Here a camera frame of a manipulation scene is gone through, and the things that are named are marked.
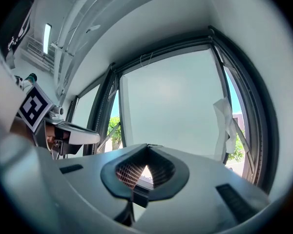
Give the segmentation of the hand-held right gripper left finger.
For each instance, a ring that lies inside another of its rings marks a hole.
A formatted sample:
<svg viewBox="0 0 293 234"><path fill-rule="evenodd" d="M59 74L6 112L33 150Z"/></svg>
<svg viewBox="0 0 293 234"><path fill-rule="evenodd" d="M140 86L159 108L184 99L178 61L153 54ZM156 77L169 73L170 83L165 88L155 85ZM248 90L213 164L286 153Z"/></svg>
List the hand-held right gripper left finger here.
<svg viewBox="0 0 293 234"><path fill-rule="evenodd" d="M119 156L102 167L100 177L115 198L132 200L133 189L147 165L147 152L146 144L133 145L112 152Z"/></svg>

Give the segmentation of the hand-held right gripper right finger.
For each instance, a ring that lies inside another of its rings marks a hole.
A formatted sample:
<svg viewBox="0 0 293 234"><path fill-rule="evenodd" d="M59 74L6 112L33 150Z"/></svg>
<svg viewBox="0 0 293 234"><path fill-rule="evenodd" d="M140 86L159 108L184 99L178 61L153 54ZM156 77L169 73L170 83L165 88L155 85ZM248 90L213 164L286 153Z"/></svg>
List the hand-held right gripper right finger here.
<svg viewBox="0 0 293 234"><path fill-rule="evenodd" d="M162 151L157 146L147 146L147 166L153 180L149 201L174 197L187 184L189 168L180 159Z"/></svg>

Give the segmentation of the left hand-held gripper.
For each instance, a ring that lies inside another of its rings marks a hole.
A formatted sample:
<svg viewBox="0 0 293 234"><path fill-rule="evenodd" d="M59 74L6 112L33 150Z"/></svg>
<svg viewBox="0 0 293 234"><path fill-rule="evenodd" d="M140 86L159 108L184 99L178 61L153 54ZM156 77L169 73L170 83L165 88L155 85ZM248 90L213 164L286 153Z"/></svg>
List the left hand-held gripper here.
<svg viewBox="0 0 293 234"><path fill-rule="evenodd" d="M28 90L18 114L32 131L35 145L46 148L53 156L75 155L81 146L96 144L101 140L98 133L65 121L63 107L55 105L38 84ZM46 125L70 132L69 139L48 143Z"/></svg>

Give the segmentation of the white roller blind fabric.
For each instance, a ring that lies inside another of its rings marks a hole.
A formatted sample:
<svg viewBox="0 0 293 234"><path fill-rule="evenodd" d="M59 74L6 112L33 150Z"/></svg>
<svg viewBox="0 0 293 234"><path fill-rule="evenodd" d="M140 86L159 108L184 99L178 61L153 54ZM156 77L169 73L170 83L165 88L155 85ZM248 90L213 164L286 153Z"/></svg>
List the white roller blind fabric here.
<svg viewBox="0 0 293 234"><path fill-rule="evenodd" d="M126 146L155 144L219 161L213 104L229 97L211 46L139 62L121 76L119 92Z"/></svg>

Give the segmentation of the person's left forearm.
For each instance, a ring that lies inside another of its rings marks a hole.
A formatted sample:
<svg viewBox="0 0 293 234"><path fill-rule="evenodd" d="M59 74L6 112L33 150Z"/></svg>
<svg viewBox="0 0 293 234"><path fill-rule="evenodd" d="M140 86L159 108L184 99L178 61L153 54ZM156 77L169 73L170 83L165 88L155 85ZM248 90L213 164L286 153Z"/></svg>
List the person's left forearm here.
<svg viewBox="0 0 293 234"><path fill-rule="evenodd" d="M34 144L32 131L27 127L26 123L20 117L14 118L10 132L22 136Z"/></svg>

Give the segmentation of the black framed open window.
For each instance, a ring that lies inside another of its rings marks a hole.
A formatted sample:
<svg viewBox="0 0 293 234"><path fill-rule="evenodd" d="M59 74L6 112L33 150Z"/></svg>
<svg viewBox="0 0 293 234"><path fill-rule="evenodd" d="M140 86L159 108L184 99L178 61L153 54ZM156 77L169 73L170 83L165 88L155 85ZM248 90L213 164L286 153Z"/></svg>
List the black framed open window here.
<svg viewBox="0 0 293 234"><path fill-rule="evenodd" d="M255 169L247 172L247 178L266 193L270 193L275 179L279 134L276 113L271 97L251 59L235 42L213 26L205 30L177 34L154 42L125 59L111 63L107 71L97 80L99 91L94 99L88 127L100 134L107 129L107 116L112 106L108 102L111 90L118 87L121 75L134 69L138 59L143 61L157 58L173 51L189 47L211 46L216 55L216 65L229 69L229 77L238 89L238 98L242 102L242 114L247 118L247 142Z"/></svg>

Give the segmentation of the person's left hand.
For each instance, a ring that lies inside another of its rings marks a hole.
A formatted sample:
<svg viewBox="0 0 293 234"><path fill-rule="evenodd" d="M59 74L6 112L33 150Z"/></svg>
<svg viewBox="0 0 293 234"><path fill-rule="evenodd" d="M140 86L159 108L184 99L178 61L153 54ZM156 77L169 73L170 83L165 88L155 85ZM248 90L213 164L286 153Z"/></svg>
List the person's left hand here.
<svg viewBox="0 0 293 234"><path fill-rule="evenodd" d="M69 139L70 132L59 129L54 125L46 125L45 133L47 137L47 142L50 144L55 143L56 140L65 140Z"/></svg>

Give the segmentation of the green leafy tree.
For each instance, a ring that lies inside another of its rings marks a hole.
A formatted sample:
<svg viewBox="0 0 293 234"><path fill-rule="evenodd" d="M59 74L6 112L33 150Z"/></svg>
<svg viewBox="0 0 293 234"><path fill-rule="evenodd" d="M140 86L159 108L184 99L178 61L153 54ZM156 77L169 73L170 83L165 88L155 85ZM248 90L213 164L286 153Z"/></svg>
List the green leafy tree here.
<svg viewBox="0 0 293 234"><path fill-rule="evenodd" d="M241 142L239 135L237 135L234 152L228 155L228 161L233 160L236 162L241 162L244 160L244 158L245 158L244 146Z"/></svg>
<svg viewBox="0 0 293 234"><path fill-rule="evenodd" d="M122 144L120 117L111 117L108 124L108 134L110 135L112 150L118 150Z"/></svg>

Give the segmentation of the white metal ceiling grille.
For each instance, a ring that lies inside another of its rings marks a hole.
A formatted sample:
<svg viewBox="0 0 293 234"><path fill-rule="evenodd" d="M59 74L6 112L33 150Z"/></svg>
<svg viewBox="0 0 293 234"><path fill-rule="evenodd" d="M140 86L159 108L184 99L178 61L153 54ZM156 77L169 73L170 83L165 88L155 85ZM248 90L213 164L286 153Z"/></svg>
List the white metal ceiling grille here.
<svg viewBox="0 0 293 234"><path fill-rule="evenodd" d="M33 62L37 68L54 72L54 50L49 50L48 54L43 51L43 44L31 36L27 36L25 44L22 46L21 54L24 58Z"/></svg>

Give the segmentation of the rectangular ceiling light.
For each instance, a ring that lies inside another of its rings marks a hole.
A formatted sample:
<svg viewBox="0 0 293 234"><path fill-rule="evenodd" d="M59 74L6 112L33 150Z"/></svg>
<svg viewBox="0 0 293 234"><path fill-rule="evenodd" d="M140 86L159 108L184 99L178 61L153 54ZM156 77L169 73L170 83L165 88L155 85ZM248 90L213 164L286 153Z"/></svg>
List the rectangular ceiling light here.
<svg viewBox="0 0 293 234"><path fill-rule="evenodd" d="M44 28L44 35L43 35L43 52L45 54L48 54L48 48L49 48L49 40L50 40L50 34L51 34L52 26L50 24L46 24Z"/></svg>

